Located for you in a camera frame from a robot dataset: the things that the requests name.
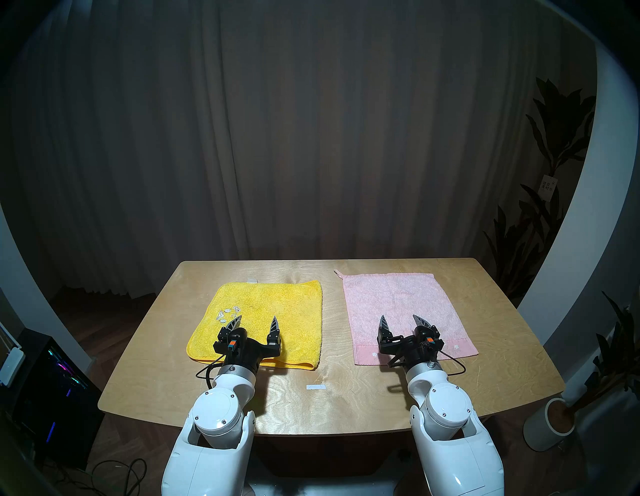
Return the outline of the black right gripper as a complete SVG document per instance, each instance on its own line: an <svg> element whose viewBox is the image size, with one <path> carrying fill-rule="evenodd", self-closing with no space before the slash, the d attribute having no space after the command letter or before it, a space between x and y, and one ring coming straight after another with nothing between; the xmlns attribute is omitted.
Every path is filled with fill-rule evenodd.
<svg viewBox="0 0 640 496"><path fill-rule="evenodd" d="M402 367L409 371L412 367L425 364L429 368L435 367L437 356L444 347L439 329L418 315L413 315L416 328L408 337L393 336L384 315L380 317L377 344L379 354L392 358L387 366Z"/></svg>

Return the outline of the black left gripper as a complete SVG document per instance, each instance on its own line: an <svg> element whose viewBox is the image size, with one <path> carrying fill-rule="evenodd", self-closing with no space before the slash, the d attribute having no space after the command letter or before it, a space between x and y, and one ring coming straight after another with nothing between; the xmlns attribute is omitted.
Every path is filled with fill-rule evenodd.
<svg viewBox="0 0 640 496"><path fill-rule="evenodd" d="M277 317L273 317L266 344L261 344L249 338L244 328L239 328L242 315L238 315L221 329L213 349L219 355L223 355L224 365L240 366L256 373L261 361L280 356L281 339L280 327Z"/></svg>

